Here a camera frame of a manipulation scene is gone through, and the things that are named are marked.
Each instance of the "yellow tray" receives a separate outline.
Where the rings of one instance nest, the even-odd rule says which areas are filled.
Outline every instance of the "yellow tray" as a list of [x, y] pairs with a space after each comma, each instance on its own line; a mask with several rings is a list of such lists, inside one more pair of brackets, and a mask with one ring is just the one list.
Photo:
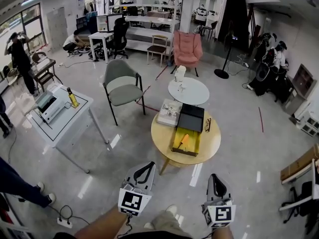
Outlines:
[[[189, 135], [187, 143], [179, 147], [181, 140], [186, 134]], [[178, 127], [171, 150], [196, 157], [199, 153], [200, 135], [200, 132]]]

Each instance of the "pink armchair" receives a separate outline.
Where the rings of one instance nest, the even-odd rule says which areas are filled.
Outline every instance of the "pink armchair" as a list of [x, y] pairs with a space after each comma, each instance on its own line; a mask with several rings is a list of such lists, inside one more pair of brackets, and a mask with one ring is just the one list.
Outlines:
[[203, 55], [199, 34], [175, 31], [173, 53], [176, 65], [171, 74], [177, 66], [182, 65], [185, 67], [195, 67], [196, 76], [198, 77], [196, 65]]

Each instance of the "yellow bottle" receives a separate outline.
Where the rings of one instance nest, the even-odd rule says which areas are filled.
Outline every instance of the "yellow bottle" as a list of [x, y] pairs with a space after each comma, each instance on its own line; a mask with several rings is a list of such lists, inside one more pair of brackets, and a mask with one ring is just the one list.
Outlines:
[[79, 103], [76, 101], [75, 95], [72, 93], [70, 88], [66, 89], [69, 92], [69, 98], [71, 100], [72, 106], [74, 108], [77, 108], [79, 106]]

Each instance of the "cardboard box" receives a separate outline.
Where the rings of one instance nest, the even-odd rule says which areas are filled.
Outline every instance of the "cardboard box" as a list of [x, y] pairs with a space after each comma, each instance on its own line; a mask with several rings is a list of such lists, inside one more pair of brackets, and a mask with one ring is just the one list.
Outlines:
[[312, 161], [312, 159], [319, 159], [319, 145], [315, 144], [313, 147], [311, 147], [304, 155], [302, 155], [300, 158], [298, 158], [294, 163], [287, 166], [285, 169], [281, 170], [280, 172], [280, 179], [286, 180], [293, 174], [299, 172], [303, 168], [305, 168], [307, 165], [309, 165]]

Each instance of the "khaki pants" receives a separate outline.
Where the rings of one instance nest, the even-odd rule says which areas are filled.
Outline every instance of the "khaki pants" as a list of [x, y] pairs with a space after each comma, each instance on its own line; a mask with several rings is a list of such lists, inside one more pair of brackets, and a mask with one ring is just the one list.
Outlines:
[[173, 216], [171, 212], [163, 212], [158, 215], [152, 224], [157, 231], [167, 231], [169, 233], [191, 238], [190, 234], [185, 233], [180, 227], [177, 219]]

